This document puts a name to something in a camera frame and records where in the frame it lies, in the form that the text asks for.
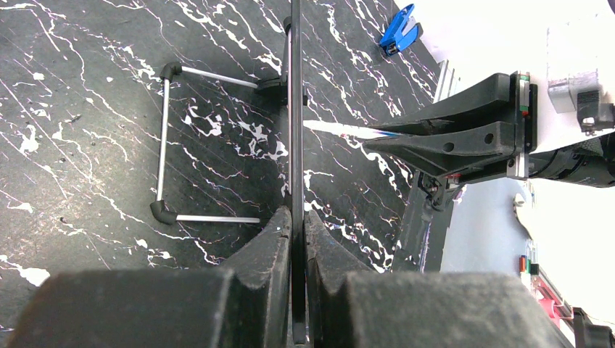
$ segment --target white wall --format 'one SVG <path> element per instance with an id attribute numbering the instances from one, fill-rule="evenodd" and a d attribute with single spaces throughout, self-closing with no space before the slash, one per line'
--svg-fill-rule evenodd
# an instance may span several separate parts
<path id="1" fill-rule="evenodd" d="M 416 5 L 413 15 L 424 29 L 421 40 L 438 62 L 451 61 L 463 86 L 493 73 L 544 67 L 545 40 L 524 38 L 545 35 L 551 23 L 591 13 L 612 15 L 606 0 L 395 1 L 400 7 L 411 2 Z M 612 36 L 588 35 L 613 47 Z M 516 44 L 518 51 L 513 51 Z M 572 305 L 615 322 L 615 189 L 550 181 L 534 181 L 534 187 L 540 216 L 535 238 L 541 266 Z"/>

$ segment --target black marble table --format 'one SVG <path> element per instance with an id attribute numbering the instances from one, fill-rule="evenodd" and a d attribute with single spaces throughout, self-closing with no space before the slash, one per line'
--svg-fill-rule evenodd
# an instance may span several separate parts
<path id="1" fill-rule="evenodd" d="M 304 119 L 373 125 L 430 103 L 422 43 L 376 45 L 393 0 L 304 0 Z M 277 75 L 284 0 L 0 0 L 0 339 L 62 271 L 201 268 L 255 236 L 283 202 L 285 109 L 249 88 L 171 85 L 165 201 L 261 225 L 158 223 L 162 88 L 174 60 L 256 81 Z M 390 269 L 411 173 L 359 139 L 304 128 L 305 209 L 379 272 Z"/>

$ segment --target blue clip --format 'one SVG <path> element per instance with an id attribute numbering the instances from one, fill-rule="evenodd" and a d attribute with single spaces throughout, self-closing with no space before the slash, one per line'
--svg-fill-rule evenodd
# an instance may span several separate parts
<path id="1" fill-rule="evenodd" d="M 380 47 L 387 56 L 390 57 L 408 48 L 423 34 L 421 23 L 417 23 L 414 17 L 410 16 L 413 10 L 414 4 L 410 4 L 399 11 L 384 32 Z"/>

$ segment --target black rod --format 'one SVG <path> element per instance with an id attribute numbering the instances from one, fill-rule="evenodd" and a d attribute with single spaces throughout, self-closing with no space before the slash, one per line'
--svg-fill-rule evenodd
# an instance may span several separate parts
<path id="1" fill-rule="evenodd" d="M 301 0 L 291 1 L 291 156 L 292 156 L 292 335 L 305 343 L 305 236 L 303 231 L 303 76 Z"/>

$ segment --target blue clamp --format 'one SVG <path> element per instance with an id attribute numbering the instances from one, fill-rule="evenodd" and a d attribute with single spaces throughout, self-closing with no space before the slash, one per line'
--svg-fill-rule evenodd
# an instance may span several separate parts
<path id="1" fill-rule="evenodd" d="M 410 16 L 413 10 L 414 4 L 410 4 L 399 11 L 384 32 L 380 47 L 387 56 L 403 51 L 423 35 L 421 23 L 417 23 L 414 17 Z"/>

